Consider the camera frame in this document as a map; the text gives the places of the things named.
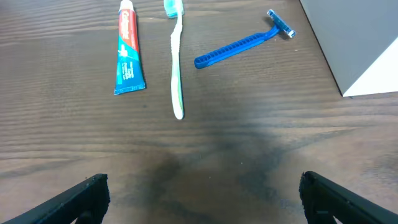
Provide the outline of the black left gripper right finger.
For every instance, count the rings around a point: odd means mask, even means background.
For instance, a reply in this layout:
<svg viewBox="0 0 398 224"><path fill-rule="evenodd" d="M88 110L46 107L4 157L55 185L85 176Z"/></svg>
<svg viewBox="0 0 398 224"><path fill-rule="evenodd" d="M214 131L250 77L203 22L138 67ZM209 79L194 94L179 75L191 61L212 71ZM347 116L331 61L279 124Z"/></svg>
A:
<svg viewBox="0 0 398 224"><path fill-rule="evenodd" d="M300 199L308 224L396 224L397 214L355 194L314 171L301 175Z"/></svg>

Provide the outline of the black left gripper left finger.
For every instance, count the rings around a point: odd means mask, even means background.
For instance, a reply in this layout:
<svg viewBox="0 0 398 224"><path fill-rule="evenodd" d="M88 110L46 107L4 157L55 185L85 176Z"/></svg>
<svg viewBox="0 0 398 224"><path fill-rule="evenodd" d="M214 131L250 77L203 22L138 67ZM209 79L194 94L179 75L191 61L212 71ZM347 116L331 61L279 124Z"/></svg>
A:
<svg viewBox="0 0 398 224"><path fill-rule="evenodd" d="M109 203L108 176L96 174L7 223L101 223Z"/></svg>

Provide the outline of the green white toothbrush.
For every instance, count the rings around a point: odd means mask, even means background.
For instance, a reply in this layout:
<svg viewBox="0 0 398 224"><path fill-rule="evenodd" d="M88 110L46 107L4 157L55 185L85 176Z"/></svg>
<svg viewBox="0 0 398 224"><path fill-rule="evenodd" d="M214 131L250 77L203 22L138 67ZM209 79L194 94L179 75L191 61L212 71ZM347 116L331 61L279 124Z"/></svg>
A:
<svg viewBox="0 0 398 224"><path fill-rule="evenodd" d="M170 35L170 48L172 53L172 73L170 92L174 115L177 119L184 118L182 81L180 74L180 43L183 31L183 2L182 0L164 0L164 9L169 19L176 18L176 24Z"/></svg>

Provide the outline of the red teal toothpaste tube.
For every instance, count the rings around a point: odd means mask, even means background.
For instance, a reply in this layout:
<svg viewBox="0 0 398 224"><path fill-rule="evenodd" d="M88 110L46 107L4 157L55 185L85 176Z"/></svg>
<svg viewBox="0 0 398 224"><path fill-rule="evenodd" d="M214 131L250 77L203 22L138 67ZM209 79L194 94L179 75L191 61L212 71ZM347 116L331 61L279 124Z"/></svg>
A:
<svg viewBox="0 0 398 224"><path fill-rule="evenodd" d="M145 88L136 12L130 0L122 0L119 7L118 59L114 94L121 95Z"/></svg>

